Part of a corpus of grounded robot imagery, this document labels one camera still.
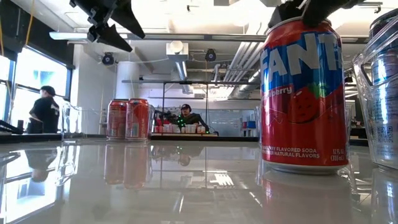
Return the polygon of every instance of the strawberry fanta can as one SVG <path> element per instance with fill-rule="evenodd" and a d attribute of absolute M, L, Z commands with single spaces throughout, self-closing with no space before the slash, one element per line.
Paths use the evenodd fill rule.
<path fill-rule="evenodd" d="M 347 165 L 341 39 L 299 17 L 268 31 L 261 54 L 262 156 L 274 169 L 329 174 Z"/>

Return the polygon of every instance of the black cap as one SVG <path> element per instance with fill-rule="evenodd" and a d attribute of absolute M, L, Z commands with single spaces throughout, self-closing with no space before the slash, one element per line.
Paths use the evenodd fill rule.
<path fill-rule="evenodd" d="M 55 96 L 55 90 L 52 88 L 52 86 L 42 86 L 40 90 L 45 90 L 50 95 Z"/>
<path fill-rule="evenodd" d="M 181 106 L 181 110 L 183 110 L 183 109 L 191 109 L 191 106 L 188 104 L 184 104 Z"/>

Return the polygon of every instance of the man with cap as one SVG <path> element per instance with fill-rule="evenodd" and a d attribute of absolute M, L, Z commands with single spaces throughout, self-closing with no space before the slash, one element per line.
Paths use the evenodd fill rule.
<path fill-rule="evenodd" d="M 30 110 L 29 134 L 57 133 L 60 107 L 54 100 L 55 90 L 51 86 L 42 86 L 41 98 L 35 101 Z"/>
<path fill-rule="evenodd" d="M 184 104 L 181 106 L 181 117 L 184 120 L 185 124 L 201 124 L 206 128 L 206 131 L 209 131 L 209 127 L 204 122 L 199 114 L 191 113 L 191 106 L 188 104 Z"/>

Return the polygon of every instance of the fanta logo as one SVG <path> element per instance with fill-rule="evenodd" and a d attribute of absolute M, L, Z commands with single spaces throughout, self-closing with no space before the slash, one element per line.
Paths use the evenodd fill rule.
<path fill-rule="evenodd" d="M 312 70 L 320 69 L 323 64 L 328 68 L 322 69 L 341 70 L 341 48 L 335 34 L 304 34 L 297 43 L 264 49 L 261 59 L 268 83 L 272 82 L 274 75 L 301 74 L 303 64 Z"/>

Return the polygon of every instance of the countertop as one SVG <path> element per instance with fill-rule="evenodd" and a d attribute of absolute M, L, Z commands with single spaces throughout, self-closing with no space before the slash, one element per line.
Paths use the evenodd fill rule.
<path fill-rule="evenodd" d="M 329 176 L 274 171 L 257 142 L 1 147 L 19 154 L 0 170 L 7 222 L 398 223 L 398 171 L 374 165 L 366 147 L 351 146 L 350 165 Z"/>

